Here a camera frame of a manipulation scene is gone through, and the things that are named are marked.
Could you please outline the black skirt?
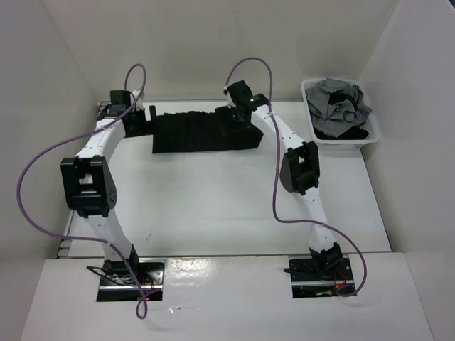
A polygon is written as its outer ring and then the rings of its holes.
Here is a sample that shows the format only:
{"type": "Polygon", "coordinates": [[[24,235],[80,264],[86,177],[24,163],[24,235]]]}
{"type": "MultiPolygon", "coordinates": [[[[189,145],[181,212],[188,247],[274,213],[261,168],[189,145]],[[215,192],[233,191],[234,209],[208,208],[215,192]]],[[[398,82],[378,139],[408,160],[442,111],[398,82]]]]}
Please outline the black skirt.
{"type": "Polygon", "coordinates": [[[156,116],[152,153],[235,151],[257,148],[263,137],[250,129],[230,130],[229,107],[214,112],[178,112],[156,116]]]}

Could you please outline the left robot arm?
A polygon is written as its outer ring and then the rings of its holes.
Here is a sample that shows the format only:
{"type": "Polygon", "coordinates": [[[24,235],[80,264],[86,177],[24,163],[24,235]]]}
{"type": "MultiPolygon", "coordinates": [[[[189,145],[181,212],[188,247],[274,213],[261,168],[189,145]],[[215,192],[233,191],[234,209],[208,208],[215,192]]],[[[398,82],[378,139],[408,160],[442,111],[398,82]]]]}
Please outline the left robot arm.
{"type": "Polygon", "coordinates": [[[114,210],[118,194],[109,161],[119,142],[148,134],[140,90],[112,90],[107,111],[98,118],[95,133],[73,158],[60,163],[68,207],[89,224],[96,239],[102,239],[105,273],[124,283],[141,277],[134,245],[125,236],[114,210]]]}

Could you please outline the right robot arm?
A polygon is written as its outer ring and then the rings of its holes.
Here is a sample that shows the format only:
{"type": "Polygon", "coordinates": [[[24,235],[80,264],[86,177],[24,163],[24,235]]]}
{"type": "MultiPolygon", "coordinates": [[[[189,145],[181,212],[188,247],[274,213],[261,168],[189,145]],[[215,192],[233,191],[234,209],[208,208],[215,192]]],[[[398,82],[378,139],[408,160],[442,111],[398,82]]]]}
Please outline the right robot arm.
{"type": "Polygon", "coordinates": [[[327,279],[342,262],[341,247],[327,227],[319,192],[319,150],[313,141],[305,141],[271,110],[263,94],[253,95],[245,81],[224,86],[234,119],[256,126],[265,136],[277,140],[278,171],[272,194],[272,211],[276,212],[277,186],[295,195],[309,213],[304,221],[311,225],[309,252],[311,271],[319,279],[327,279]]]}

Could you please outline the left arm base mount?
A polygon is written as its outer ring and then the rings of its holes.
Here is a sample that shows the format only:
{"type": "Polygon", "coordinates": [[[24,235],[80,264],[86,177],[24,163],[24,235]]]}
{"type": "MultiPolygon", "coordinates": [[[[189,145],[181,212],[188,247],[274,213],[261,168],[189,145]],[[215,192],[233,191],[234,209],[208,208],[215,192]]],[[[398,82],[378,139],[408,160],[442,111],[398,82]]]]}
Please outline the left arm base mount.
{"type": "MultiPolygon", "coordinates": [[[[147,301],[161,301],[164,291],[164,262],[138,261],[132,268],[147,301]]],[[[141,294],[132,275],[122,262],[104,261],[102,266],[86,266],[100,279],[97,302],[140,301],[141,294]]]]}

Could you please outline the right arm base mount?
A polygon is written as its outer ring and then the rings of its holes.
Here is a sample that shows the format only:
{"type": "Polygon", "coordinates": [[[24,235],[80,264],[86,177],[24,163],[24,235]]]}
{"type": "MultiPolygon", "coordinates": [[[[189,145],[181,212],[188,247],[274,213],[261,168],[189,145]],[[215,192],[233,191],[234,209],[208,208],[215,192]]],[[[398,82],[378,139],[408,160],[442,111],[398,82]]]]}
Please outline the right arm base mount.
{"type": "Polygon", "coordinates": [[[293,298],[329,298],[340,294],[350,295],[356,290],[349,258],[327,274],[316,273],[312,259],[305,257],[289,257],[289,264],[284,273],[290,275],[293,298]]]}

